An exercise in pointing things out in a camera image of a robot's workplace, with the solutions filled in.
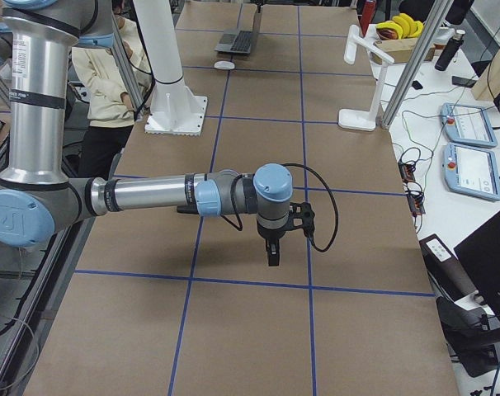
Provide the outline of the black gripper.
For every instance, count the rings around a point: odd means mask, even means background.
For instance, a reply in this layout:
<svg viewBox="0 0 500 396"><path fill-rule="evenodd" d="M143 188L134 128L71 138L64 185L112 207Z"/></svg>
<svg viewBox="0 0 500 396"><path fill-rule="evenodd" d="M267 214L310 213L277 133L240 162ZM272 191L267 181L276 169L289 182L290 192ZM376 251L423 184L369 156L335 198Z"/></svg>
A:
<svg viewBox="0 0 500 396"><path fill-rule="evenodd" d="M269 229L259 224L257 231L266 243L268 266L279 266L280 240L285 235L285 230L283 228Z"/></svg>

